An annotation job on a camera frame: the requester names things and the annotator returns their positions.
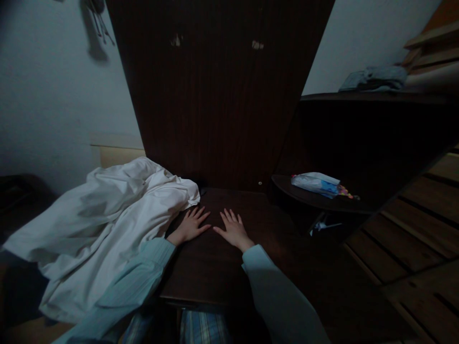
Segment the plastic bag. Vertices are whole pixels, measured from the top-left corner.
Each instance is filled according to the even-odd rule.
[[[294,186],[312,191],[328,198],[338,194],[339,180],[319,172],[298,174],[291,179]]]

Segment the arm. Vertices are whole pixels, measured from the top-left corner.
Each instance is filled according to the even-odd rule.
[[[232,210],[220,213],[226,231],[213,229],[241,250],[255,307],[275,343],[330,343],[319,316],[307,298],[278,269],[260,245],[245,232]]]
[[[82,322],[54,343],[116,343],[124,330],[118,324],[154,293],[176,247],[211,227],[205,225],[198,228],[210,213],[201,216],[204,207],[197,210],[197,207],[193,212],[189,210],[181,225],[167,240],[155,238],[146,242]]]

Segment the hand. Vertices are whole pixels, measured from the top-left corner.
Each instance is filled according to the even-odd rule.
[[[193,211],[188,210],[180,226],[174,232],[172,232],[170,236],[167,237],[168,241],[170,241],[175,246],[179,246],[186,241],[194,239],[212,227],[212,225],[205,225],[201,228],[198,228],[199,225],[203,223],[210,214],[210,212],[207,212],[201,216],[206,207],[202,207],[199,211],[198,208],[199,207],[194,208]]]
[[[223,223],[225,224],[226,231],[218,227],[214,227],[213,229],[226,241],[228,241],[233,246],[236,246],[242,251],[242,253],[255,245],[253,241],[249,239],[239,214],[236,218],[236,215],[231,209],[229,210],[229,213],[225,209],[225,213],[220,212],[220,216],[223,220]]]

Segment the left hand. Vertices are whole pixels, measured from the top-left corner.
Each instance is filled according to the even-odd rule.
[[[211,228],[212,225],[205,225],[198,228],[199,225],[210,215],[210,212],[207,212],[201,216],[205,208],[206,207],[202,207],[199,209],[199,207],[196,207],[193,211],[188,210],[180,226],[167,237],[167,240],[175,246],[179,246],[180,244],[194,239],[201,233]]]

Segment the white sheet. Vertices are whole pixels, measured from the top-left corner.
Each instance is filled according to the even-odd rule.
[[[197,185],[148,158],[98,168],[14,233],[4,248],[39,263],[50,282],[40,310],[79,322],[142,242],[162,236],[179,211],[199,203]]]

